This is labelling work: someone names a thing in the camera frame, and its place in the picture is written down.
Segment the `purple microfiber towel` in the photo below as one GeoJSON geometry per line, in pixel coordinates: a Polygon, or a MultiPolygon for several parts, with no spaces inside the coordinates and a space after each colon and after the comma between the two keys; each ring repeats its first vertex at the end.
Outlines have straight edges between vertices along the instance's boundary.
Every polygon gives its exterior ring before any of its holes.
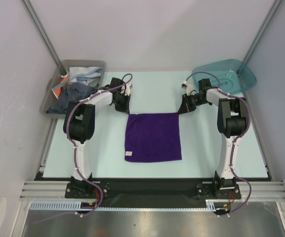
{"type": "Polygon", "coordinates": [[[182,160],[178,113],[130,114],[124,148],[127,162],[182,160]]]}

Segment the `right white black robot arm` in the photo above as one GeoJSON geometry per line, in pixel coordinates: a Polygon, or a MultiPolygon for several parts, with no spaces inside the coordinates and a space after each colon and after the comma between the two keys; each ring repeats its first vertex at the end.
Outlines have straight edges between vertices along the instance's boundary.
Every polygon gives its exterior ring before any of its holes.
{"type": "Polygon", "coordinates": [[[200,105],[217,106],[217,129],[221,134],[221,152],[217,169],[210,184],[197,184],[197,199],[240,198],[237,181],[241,180],[235,171],[235,163],[241,138],[250,127],[249,107],[242,97],[223,92],[211,85],[209,79],[199,81],[199,91],[193,94],[193,86],[185,80],[178,114],[195,111],[200,105]]]}

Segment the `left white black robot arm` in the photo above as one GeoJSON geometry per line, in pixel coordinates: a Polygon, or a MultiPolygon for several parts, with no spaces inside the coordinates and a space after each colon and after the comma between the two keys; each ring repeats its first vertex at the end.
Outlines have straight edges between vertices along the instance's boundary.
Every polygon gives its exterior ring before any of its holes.
{"type": "Polygon", "coordinates": [[[102,188],[93,183],[92,169],[88,155],[88,143],[95,132],[96,113],[102,108],[114,105],[115,110],[129,114],[132,74],[124,78],[112,78],[110,84],[100,88],[95,94],[68,104],[63,131],[72,143],[74,168],[66,187],[66,198],[89,198],[102,196],[102,188]]]}

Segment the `light blue towel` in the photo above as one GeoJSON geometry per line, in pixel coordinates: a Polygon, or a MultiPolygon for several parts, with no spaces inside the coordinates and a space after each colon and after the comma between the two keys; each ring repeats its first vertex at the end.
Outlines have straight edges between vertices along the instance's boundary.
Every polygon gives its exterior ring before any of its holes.
{"type": "Polygon", "coordinates": [[[70,67],[68,84],[81,83],[89,85],[102,75],[102,67],[70,67]]]}

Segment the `teal transparent plastic tray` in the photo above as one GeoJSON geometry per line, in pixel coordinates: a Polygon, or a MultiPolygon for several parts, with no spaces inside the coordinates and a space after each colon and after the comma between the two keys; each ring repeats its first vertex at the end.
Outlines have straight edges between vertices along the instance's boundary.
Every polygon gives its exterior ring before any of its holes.
{"type": "Polygon", "coordinates": [[[206,64],[193,69],[192,78],[198,88],[201,79],[209,79],[212,86],[220,86],[222,91],[236,95],[253,88],[256,77],[250,68],[236,59],[227,59],[206,64]]]}

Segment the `dark blue-grey towel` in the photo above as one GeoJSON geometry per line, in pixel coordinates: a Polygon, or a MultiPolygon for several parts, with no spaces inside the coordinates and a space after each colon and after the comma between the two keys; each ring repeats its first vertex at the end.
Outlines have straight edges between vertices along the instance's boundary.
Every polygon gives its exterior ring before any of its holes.
{"type": "Polygon", "coordinates": [[[90,95],[98,91],[99,85],[95,86],[84,85],[81,83],[73,83],[71,86],[62,88],[61,94],[55,105],[51,106],[46,112],[48,114],[65,115],[68,109],[69,102],[80,101],[88,98],[90,95]]]}

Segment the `grey plastic bin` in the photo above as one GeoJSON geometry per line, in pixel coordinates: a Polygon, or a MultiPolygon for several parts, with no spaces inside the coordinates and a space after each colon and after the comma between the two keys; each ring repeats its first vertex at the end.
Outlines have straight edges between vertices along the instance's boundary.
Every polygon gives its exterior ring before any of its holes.
{"type": "MultiPolygon", "coordinates": [[[[74,60],[74,59],[66,59],[61,61],[63,67],[68,71],[70,67],[100,67],[102,68],[99,70],[99,73],[101,76],[97,79],[95,79],[92,83],[90,83],[90,86],[96,86],[101,85],[101,81],[104,78],[105,74],[105,69],[106,69],[106,62],[103,60],[85,60],[85,59],[80,59],[80,60],[74,60]]],[[[49,80],[46,90],[45,90],[45,96],[44,99],[41,103],[40,106],[40,113],[43,115],[46,115],[47,117],[50,118],[55,118],[55,119],[62,119],[65,118],[65,114],[54,114],[54,113],[48,113],[47,111],[49,108],[54,107],[58,103],[58,99],[52,92],[52,88],[57,86],[61,81],[61,72],[59,68],[55,69],[55,72],[52,76],[52,78],[49,80]]]]}

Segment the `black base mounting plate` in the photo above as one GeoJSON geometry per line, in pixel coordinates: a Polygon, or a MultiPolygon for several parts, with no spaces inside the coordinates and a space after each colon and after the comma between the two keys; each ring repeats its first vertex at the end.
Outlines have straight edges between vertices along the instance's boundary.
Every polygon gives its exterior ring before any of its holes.
{"type": "Polygon", "coordinates": [[[103,192],[103,198],[118,194],[185,195],[198,199],[241,199],[239,185],[222,189],[214,178],[92,178],[92,184],[71,178],[66,198],[90,198],[103,192]]]}

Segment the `right aluminium corner post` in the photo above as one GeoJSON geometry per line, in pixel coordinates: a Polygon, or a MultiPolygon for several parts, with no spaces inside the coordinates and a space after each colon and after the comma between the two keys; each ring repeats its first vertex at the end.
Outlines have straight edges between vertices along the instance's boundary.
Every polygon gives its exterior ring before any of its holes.
{"type": "Polygon", "coordinates": [[[274,0],[268,13],[266,14],[259,30],[257,31],[257,34],[255,35],[247,53],[244,56],[243,63],[248,64],[252,55],[254,54],[257,46],[259,45],[259,42],[261,41],[263,35],[265,34],[267,28],[269,27],[270,23],[272,22],[274,16],[278,12],[280,6],[282,5],[284,1],[283,0],[274,0]]]}

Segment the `aluminium corner post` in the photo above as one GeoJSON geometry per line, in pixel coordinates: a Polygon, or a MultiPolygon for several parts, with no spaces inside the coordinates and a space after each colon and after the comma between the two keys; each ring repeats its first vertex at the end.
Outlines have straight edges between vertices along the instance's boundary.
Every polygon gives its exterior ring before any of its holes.
{"type": "Polygon", "coordinates": [[[26,10],[31,22],[33,23],[37,33],[39,34],[41,40],[43,41],[48,53],[50,54],[52,60],[54,61],[54,63],[56,64],[57,68],[61,71],[65,73],[65,69],[61,63],[61,60],[51,42],[51,40],[49,39],[47,32],[39,18],[39,16],[37,15],[32,3],[30,0],[21,0],[21,4],[23,5],[24,9],[26,10]]]}
{"type": "Polygon", "coordinates": [[[254,54],[257,46],[259,45],[259,42],[261,41],[263,35],[265,34],[267,28],[269,27],[270,23],[272,22],[274,16],[278,12],[280,6],[282,5],[284,1],[283,0],[274,0],[268,13],[266,14],[259,30],[257,31],[257,34],[255,35],[247,53],[244,56],[243,63],[248,64],[252,55],[254,54]]]}

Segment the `left aluminium corner post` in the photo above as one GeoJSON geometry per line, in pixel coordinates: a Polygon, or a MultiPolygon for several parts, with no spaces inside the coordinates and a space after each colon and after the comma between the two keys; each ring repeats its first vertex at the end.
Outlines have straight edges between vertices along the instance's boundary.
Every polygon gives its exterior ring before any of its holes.
{"type": "Polygon", "coordinates": [[[37,15],[32,3],[30,0],[21,0],[21,4],[23,5],[24,9],[26,10],[31,22],[33,23],[37,33],[39,34],[41,40],[43,41],[48,53],[50,54],[52,60],[54,61],[54,63],[56,64],[57,68],[61,71],[65,73],[65,69],[61,63],[61,60],[51,42],[51,40],[49,39],[47,32],[39,18],[39,16],[37,15]]]}

